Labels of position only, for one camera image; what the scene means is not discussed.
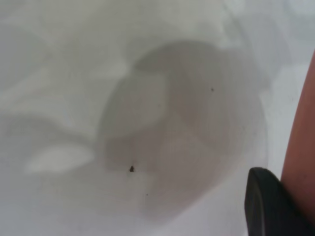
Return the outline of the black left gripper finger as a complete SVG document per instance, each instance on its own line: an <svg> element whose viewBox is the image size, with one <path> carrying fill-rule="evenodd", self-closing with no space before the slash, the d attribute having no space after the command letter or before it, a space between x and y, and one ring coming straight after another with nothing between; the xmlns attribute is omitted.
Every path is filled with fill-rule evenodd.
<svg viewBox="0 0 315 236"><path fill-rule="evenodd" d="M244 201L250 236L313 236L315 227L268 169L249 170Z"/></svg>

